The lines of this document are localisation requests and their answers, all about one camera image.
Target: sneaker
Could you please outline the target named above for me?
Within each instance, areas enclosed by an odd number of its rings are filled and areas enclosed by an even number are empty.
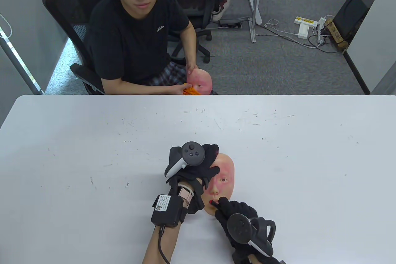
[[[219,11],[213,11],[213,21],[218,22],[221,18],[224,12],[228,9],[230,6],[230,0],[219,0]]]

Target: orange brush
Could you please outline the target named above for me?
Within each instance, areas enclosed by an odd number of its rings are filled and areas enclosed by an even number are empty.
[[[184,89],[183,95],[200,95],[200,93],[196,89],[191,87],[191,88]]]

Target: black t-shirt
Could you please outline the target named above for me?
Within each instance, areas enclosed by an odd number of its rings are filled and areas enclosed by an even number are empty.
[[[182,31],[187,26],[188,18],[177,0],[157,0],[140,20],[132,18],[120,0],[102,0],[92,11],[85,44],[101,78],[144,84],[169,63],[169,30]]]

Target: mask nose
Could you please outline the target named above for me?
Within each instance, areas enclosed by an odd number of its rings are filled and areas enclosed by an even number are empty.
[[[219,193],[219,190],[218,190],[216,184],[213,185],[212,189],[210,190],[210,193],[212,195],[217,195]]]

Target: plaid shorts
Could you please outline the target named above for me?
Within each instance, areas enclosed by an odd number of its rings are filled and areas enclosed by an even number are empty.
[[[145,83],[145,85],[171,86],[184,84],[187,81],[186,66],[170,62],[165,69],[156,77]]]

